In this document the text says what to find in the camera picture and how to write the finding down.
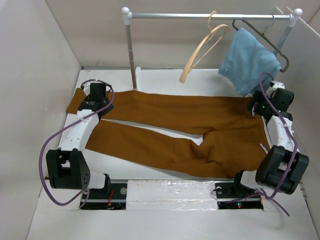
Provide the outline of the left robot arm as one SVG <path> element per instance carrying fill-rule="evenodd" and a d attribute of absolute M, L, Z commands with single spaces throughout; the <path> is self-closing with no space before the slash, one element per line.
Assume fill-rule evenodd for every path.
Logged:
<path fill-rule="evenodd" d="M 47 152 L 45 159 L 53 189 L 94 189 L 95 194 L 104 199 L 112 191 L 109 177 L 90 171 L 83 151 L 101 118 L 114 108 L 108 99 L 113 88 L 99 80 L 91 83 L 88 90 L 76 108 L 76 124 L 70 127 L 67 137 L 57 149 Z"/>

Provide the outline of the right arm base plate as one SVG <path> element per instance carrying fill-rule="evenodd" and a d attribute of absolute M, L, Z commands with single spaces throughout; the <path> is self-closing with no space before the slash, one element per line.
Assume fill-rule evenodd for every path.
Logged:
<path fill-rule="evenodd" d="M 218 210 L 263 210 L 262 199 L 254 189 L 236 183 L 235 180 L 214 182 L 211 194 L 216 197 Z"/>

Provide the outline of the brown trousers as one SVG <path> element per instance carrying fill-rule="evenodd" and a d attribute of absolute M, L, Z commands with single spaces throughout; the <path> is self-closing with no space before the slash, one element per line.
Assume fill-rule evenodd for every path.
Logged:
<path fill-rule="evenodd" d="M 255 171 L 270 149 L 248 97 L 117 92 L 88 150 L 203 178 Z"/>

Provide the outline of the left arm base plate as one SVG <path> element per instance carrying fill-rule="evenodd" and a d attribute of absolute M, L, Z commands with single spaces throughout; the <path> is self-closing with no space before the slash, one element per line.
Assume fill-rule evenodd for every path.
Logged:
<path fill-rule="evenodd" d="M 89 195 L 83 193 L 79 203 L 81 210 L 125 210 L 127 203 L 128 181 L 111 180 L 109 190 L 90 189 Z"/>

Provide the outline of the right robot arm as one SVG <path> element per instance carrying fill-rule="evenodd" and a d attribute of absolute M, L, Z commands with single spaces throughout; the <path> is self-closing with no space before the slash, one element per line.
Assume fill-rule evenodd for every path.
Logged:
<path fill-rule="evenodd" d="M 231 191 L 243 197 L 249 191 L 264 186 L 291 195 L 309 165 L 309 157 L 299 152 L 293 141 L 293 117 L 287 112 L 294 93 L 284 88 L 273 88 L 269 93 L 256 90 L 248 109 L 262 116 L 266 122 L 272 147 L 255 171 L 241 171 L 235 175 Z"/>

